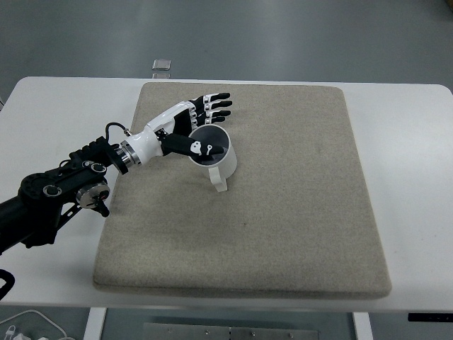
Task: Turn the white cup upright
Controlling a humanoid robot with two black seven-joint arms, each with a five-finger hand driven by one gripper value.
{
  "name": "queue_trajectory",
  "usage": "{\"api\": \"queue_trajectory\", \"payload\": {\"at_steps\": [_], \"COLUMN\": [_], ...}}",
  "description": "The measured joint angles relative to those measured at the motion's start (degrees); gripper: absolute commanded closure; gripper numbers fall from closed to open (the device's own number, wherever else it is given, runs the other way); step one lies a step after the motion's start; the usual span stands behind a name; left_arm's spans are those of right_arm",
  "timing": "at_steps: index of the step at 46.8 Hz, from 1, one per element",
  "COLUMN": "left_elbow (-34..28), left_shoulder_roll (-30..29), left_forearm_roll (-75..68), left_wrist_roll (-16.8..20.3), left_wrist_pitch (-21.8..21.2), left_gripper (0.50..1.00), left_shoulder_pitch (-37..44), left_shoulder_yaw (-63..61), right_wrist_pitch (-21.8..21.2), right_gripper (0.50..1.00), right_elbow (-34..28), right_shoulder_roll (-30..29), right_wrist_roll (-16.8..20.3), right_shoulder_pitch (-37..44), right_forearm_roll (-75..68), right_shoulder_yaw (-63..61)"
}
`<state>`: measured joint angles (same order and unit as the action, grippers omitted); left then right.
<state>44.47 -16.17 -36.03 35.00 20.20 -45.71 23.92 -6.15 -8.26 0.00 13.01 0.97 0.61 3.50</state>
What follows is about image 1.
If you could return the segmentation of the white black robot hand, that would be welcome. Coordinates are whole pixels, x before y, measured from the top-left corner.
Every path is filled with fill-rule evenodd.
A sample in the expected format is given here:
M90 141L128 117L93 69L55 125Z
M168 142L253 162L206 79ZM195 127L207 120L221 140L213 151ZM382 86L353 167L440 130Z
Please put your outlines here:
M222 154L224 148L190 138L196 128L224 122L230 110L217 110L232 105L230 93L211 93L182 101L165 110L120 144L120 155L127 166L146 164L153 157L182 154L191 157Z

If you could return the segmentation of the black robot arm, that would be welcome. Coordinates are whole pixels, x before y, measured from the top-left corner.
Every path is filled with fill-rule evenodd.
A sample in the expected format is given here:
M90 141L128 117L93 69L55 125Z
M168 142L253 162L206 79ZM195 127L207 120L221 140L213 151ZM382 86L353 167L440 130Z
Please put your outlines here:
M109 215L105 200L110 194L105 174L111 165L126 174L132 166L146 164L170 153L213 157L226 147L201 142L190 134L199 127L225 121L232 102L229 93L212 93L182 101L165 110L120 144L109 136L69 154L56 169L26 176L16 197L1 204L1 250L18 243L26 247L53 244L58 231L80 210Z

